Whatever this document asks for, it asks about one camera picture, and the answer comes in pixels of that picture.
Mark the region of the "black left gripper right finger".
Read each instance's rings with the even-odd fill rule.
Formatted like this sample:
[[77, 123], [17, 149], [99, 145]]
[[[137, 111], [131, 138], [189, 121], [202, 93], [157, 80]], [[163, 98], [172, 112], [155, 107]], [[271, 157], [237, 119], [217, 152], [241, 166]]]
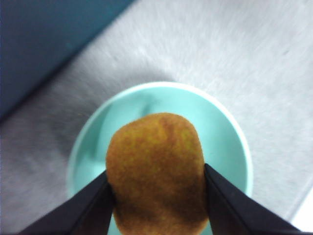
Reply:
[[302, 235], [289, 222], [246, 196], [210, 165], [204, 165], [207, 210], [214, 235]]

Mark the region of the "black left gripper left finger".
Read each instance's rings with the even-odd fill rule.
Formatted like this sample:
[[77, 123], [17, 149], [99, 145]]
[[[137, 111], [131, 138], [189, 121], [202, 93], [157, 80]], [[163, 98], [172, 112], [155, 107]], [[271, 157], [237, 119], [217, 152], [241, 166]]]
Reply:
[[106, 172], [101, 173], [65, 203], [47, 213], [20, 235], [106, 235], [113, 193]]

